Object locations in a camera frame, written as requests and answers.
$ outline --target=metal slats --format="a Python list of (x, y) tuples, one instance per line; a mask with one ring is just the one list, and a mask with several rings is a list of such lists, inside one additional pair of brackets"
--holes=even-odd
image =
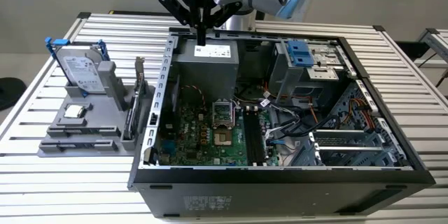
[[(109, 43), (110, 56), (123, 82), (135, 81), (134, 60), (146, 57), (146, 75), (157, 84), (173, 17), (93, 14), (78, 29), (77, 41)], [(371, 26), (258, 22), (271, 33), (315, 34), (347, 38), (403, 131), (431, 170), (438, 184), (369, 217), (314, 219), (314, 223), (437, 224), (448, 223), (448, 111), (435, 93), (421, 83)], [(62, 105), (66, 79), (53, 66), (41, 77), (38, 91), (26, 103), (0, 141), (0, 223), (151, 222), (141, 195), (129, 191), (133, 157), (39, 158), (41, 137)], [(302, 218), (202, 218), (202, 222), (310, 222)]]

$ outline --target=motherboard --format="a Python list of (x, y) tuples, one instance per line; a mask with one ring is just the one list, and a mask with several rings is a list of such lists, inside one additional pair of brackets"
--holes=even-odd
[[(174, 139), (162, 142), (162, 163), (179, 166), (247, 166), (249, 152), (247, 129), (245, 128), (246, 110), (233, 103), (218, 102), (210, 108), (182, 105), (178, 110), (178, 129)], [(253, 112), (258, 119), (259, 135), (271, 127), (267, 110)], [(263, 146), (263, 139), (257, 139)], [(265, 159), (266, 165), (277, 166), (278, 157)]]

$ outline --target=green circuit board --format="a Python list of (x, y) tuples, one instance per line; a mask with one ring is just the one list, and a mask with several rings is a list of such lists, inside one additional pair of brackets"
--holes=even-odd
[[(214, 129), (213, 113), (205, 113), (202, 108), (189, 105), (181, 107), (178, 118), (178, 139), (174, 143), (175, 151), (171, 151), (170, 165), (249, 165), (242, 110), (235, 110), (235, 126), (233, 129)], [(262, 111), (259, 118), (261, 124), (266, 125), (270, 122), (269, 112)], [(278, 165), (277, 153), (267, 160), (267, 164), (270, 166)]]

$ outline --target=power supply label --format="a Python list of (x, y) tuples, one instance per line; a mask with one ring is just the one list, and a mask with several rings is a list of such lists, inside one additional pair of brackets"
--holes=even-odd
[(195, 46), (195, 56), (231, 58), (231, 46), (230, 45)]
[(86, 57), (65, 57), (65, 61), (78, 86), (91, 93), (105, 92), (94, 61)]
[(230, 210), (233, 196), (185, 196), (186, 209), (199, 210)]

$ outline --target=white label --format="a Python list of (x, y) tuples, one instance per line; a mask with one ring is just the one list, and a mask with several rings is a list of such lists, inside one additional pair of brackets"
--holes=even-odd
[(266, 91), (266, 92), (263, 93), (263, 96), (265, 96), (265, 98), (269, 98), (269, 97), (271, 96), (271, 93), (270, 93), (269, 91)]
[(231, 58), (231, 46), (229, 45), (195, 46), (195, 56)]
[(105, 92), (94, 61), (86, 57), (65, 57), (65, 60), (78, 86), (87, 92)]
[(263, 107), (266, 107), (269, 104), (271, 103), (271, 101), (269, 99), (265, 99), (262, 102), (261, 102), (261, 105)]
[(230, 210), (233, 196), (185, 196), (186, 209), (199, 210)]

